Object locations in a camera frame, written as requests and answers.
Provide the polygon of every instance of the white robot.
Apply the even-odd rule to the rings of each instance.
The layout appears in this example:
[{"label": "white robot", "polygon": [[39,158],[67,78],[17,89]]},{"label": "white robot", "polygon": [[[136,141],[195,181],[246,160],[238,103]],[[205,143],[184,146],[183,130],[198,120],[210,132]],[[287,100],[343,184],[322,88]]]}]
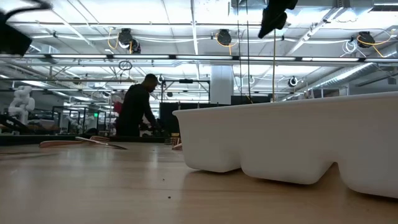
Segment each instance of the white robot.
[{"label": "white robot", "polygon": [[32,87],[20,86],[14,92],[14,100],[8,107],[10,116],[19,115],[19,121],[22,124],[27,124],[27,118],[30,111],[35,109],[35,100],[30,97]]}]

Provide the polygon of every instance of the white column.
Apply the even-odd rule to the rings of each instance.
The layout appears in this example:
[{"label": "white column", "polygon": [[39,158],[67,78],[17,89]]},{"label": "white column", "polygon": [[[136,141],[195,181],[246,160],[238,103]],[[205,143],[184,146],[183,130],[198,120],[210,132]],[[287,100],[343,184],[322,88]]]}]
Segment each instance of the white column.
[{"label": "white column", "polygon": [[213,66],[210,79],[211,103],[231,104],[234,93],[234,77],[231,66]]}]

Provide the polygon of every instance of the white plastic tray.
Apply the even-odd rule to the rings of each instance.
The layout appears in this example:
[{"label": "white plastic tray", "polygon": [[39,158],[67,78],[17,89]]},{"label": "white plastic tray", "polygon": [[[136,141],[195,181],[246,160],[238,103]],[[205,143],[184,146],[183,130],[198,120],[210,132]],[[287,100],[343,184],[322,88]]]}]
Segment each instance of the white plastic tray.
[{"label": "white plastic tray", "polygon": [[398,198],[398,93],[174,111],[187,166]]}]

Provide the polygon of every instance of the ceiling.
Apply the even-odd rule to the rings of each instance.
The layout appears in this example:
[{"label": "ceiling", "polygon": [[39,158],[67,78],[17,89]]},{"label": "ceiling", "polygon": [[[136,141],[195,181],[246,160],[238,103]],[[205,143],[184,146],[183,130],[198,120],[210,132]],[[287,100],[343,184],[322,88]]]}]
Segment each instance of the ceiling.
[{"label": "ceiling", "polygon": [[[251,9],[248,14],[235,16],[229,14],[229,0],[53,0],[53,11],[27,12],[12,17],[8,22],[34,39],[35,44],[47,44],[60,54],[126,54],[126,50],[118,47],[113,50],[107,40],[91,40],[89,45],[77,36],[76,32],[86,39],[113,36],[123,27],[132,29],[142,48],[142,54],[177,54],[177,55],[229,55],[229,48],[223,47],[212,38],[219,29],[229,29],[233,41],[240,44],[231,48],[231,55],[273,56],[273,33],[259,40],[257,33],[260,29],[262,9]],[[0,8],[5,11],[28,6],[24,1],[2,0]],[[359,31],[369,31],[378,45],[378,49],[395,44],[398,31],[398,12],[370,11],[361,15],[347,10],[335,19],[317,27],[332,7],[313,6],[296,8],[288,11],[288,23],[282,30],[277,30],[275,38],[276,56],[286,56],[297,46],[299,40],[309,31],[311,37],[301,46],[293,50],[289,56],[293,57],[364,57],[375,54],[373,48],[360,49],[346,54],[346,42],[351,37],[357,37]],[[198,39],[197,51],[194,38]],[[116,45],[114,39],[109,40],[111,46]],[[186,63],[177,67],[140,67],[132,69],[125,76],[142,80],[145,73],[163,74],[171,79],[191,78],[209,79],[211,76],[210,63],[200,63],[199,68],[193,63]],[[272,88],[273,69],[270,65],[255,64],[248,66],[232,65],[237,78],[243,78],[243,88],[251,82],[252,90],[270,90]],[[40,73],[49,73],[50,67],[31,66]],[[55,72],[63,67],[54,66]],[[277,91],[294,91],[287,85],[288,78],[297,77],[299,87],[311,84],[322,77],[338,70],[339,66],[308,66],[308,65],[279,65],[275,68],[275,80],[278,82]],[[109,67],[71,67],[62,71],[58,78],[112,78],[113,71]],[[110,87],[128,88],[129,84],[112,84]],[[184,84],[175,84],[174,90],[188,88]],[[175,99],[196,96],[176,95]]]}]

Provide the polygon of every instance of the wooden board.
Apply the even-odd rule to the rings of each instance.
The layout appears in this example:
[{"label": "wooden board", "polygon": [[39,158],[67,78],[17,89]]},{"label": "wooden board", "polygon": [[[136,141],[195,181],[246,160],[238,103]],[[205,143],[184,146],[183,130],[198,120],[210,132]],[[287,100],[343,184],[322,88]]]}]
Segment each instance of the wooden board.
[{"label": "wooden board", "polygon": [[82,144],[0,159],[1,223],[398,223],[398,200],[347,189],[337,166],[302,186],[189,169],[164,144],[120,145],[131,150]]},{"label": "wooden board", "polygon": [[108,146],[108,147],[113,147],[113,148],[115,148],[115,149],[127,150],[127,148],[122,147],[122,146],[118,146],[118,145],[110,144],[110,143],[105,143],[105,142],[101,142],[101,141],[96,141],[96,140],[93,140],[93,139],[87,139],[87,138],[82,138],[82,137],[76,137],[76,140],[83,141],[83,142],[91,142],[91,143],[100,144],[100,145]]}]

